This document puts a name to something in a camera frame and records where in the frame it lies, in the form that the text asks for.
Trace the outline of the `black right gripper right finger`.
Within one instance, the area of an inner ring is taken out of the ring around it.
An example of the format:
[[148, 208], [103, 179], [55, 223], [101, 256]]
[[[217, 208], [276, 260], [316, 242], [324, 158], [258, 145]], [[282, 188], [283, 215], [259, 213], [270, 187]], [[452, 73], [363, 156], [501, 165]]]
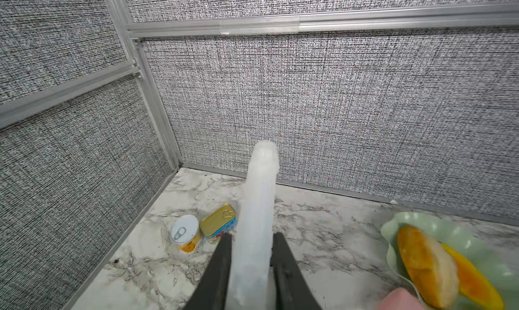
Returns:
[[273, 234], [270, 265], [276, 288], [276, 309], [322, 309], [281, 232]]

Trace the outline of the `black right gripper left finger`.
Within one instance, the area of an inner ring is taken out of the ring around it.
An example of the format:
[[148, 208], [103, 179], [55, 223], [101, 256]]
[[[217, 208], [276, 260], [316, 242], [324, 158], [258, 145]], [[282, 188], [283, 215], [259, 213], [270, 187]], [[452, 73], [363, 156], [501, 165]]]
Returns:
[[184, 310], [225, 309], [231, 263], [232, 234], [224, 233]]

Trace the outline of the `white translucent spray nozzle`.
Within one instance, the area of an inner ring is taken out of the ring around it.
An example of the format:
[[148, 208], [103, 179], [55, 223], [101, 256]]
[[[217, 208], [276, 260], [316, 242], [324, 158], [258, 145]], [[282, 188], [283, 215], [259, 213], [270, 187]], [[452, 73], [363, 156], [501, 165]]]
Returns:
[[267, 309], [278, 149], [259, 141], [249, 161], [238, 215], [226, 309]]

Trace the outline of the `pink plastic spray bottle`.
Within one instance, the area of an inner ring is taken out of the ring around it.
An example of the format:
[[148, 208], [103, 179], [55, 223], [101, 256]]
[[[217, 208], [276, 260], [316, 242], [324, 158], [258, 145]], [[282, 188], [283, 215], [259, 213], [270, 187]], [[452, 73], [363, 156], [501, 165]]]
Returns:
[[405, 288], [397, 288], [380, 302], [377, 310], [424, 310], [424, 307]]

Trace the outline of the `round white-lid can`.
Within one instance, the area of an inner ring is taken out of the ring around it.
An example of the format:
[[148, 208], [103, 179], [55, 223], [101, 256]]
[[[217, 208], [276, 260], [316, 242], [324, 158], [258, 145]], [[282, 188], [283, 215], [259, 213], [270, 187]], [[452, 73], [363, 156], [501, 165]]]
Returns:
[[180, 252], [195, 252], [202, 242], [199, 220], [194, 215], [178, 218], [170, 230], [170, 237]]

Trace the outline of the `gold rectangular tin can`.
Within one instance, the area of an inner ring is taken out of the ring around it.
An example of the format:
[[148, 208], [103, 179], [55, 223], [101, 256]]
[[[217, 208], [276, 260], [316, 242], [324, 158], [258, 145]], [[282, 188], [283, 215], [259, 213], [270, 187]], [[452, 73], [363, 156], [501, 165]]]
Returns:
[[237, 225], [235, 209], [226, 203], [200, 223], [202, 234], [210, 244], [219, 242], [224, 233], [230, 232]]

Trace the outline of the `large orange bread roll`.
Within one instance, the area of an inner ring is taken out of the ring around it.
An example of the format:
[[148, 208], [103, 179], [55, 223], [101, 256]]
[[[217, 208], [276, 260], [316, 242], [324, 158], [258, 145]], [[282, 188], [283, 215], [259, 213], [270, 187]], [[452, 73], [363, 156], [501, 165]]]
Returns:
[[448, 309], [458, 298], [458, 267], [442, 245], [413, 226], [402, 227], [397, 242], [405, 269], [422, 299], [436, 309]]

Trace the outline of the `small orange fruit slice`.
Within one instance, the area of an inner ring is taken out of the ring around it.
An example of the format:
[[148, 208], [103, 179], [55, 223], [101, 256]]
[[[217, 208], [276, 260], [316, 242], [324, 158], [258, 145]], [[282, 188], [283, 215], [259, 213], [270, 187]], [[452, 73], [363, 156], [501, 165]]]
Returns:
[[458, 267], [460, 294], [481, 309], [503, 310], [503, 299], [490, 281], [465, 256], [446, 244], [441, 246], [453, 258]]

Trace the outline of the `light green wavy plate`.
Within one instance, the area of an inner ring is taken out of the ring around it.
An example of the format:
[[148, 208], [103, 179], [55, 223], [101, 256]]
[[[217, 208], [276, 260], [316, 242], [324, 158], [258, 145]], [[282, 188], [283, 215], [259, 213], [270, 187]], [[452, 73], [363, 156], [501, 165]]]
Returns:
[[518, 231], [474, 236], [432, 215], [400, 212], [381, 227], [389, 268], [424, 309], [517, 309]]

